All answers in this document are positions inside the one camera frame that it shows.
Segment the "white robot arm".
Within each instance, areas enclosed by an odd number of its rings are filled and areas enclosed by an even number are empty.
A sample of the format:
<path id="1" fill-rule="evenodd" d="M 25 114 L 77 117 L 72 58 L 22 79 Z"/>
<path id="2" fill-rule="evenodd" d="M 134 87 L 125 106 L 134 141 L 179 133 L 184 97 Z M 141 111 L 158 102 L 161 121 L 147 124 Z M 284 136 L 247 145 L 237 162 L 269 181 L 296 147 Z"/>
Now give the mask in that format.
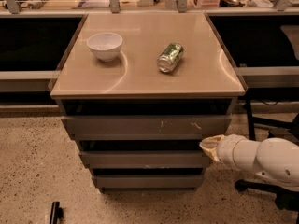
<path id="1" fill-rule="evenodd" d="M 298 65 L 296 25 L 256 25 L 219 30 L 236 65 L 250 68 Z M 200 142 L 200 148 L 215 162 L 246 171 L 285 189 L 299 188 L 299 146 L 278 137 L 253 141 L 242 135 L 216 135 Z"/>

